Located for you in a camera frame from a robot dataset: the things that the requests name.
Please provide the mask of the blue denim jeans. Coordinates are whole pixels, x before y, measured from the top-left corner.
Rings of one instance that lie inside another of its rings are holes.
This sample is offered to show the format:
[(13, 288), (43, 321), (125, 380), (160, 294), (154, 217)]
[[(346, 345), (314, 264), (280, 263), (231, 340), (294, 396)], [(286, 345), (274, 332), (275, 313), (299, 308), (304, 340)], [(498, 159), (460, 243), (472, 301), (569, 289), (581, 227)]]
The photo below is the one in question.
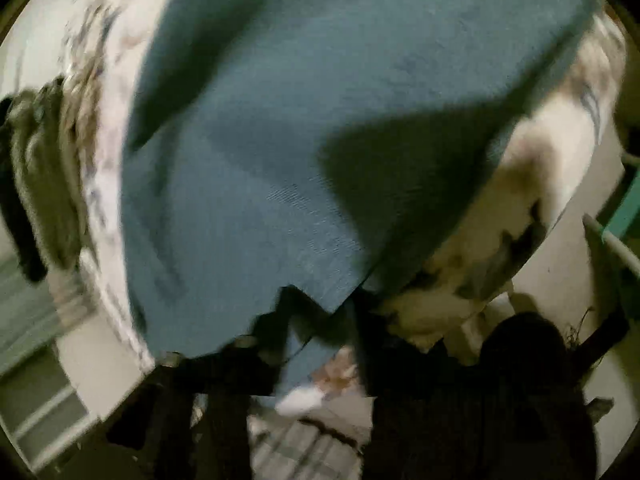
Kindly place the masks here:
[(433, 284), (474, 220), (461, 290), (523, 262), (555, 212), (515, 128), (574, 58), (597, 0), (168, 0), (122, 147), (128, 297), (152, 356), (219, 350), (294, 286), (293, 387), (345, 304)]

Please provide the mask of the green plaid cloth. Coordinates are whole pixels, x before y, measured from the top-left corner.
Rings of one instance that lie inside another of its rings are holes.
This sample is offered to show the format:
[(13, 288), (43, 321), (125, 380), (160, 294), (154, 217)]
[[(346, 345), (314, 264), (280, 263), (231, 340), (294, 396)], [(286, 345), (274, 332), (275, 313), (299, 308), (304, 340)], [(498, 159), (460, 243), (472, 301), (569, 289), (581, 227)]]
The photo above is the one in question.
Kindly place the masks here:
[(314, 420), (270, 424), (247, 419), (250, 463), (255, 479), (359, 479), (359, 444)]

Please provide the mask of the floral bed blanket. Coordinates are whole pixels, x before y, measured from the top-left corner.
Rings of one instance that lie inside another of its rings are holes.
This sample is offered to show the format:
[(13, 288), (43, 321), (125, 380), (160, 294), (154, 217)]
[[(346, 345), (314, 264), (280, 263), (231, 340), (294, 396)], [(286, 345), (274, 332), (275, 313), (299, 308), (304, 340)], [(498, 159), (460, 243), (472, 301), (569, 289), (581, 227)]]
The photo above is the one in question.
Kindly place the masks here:
[(561, 218), (626, 62), (601, 0), (75, 0), (87, 266), (149, 370), (297, 298), (280, 411), (316, 406), (376, 292), (421, 349)]

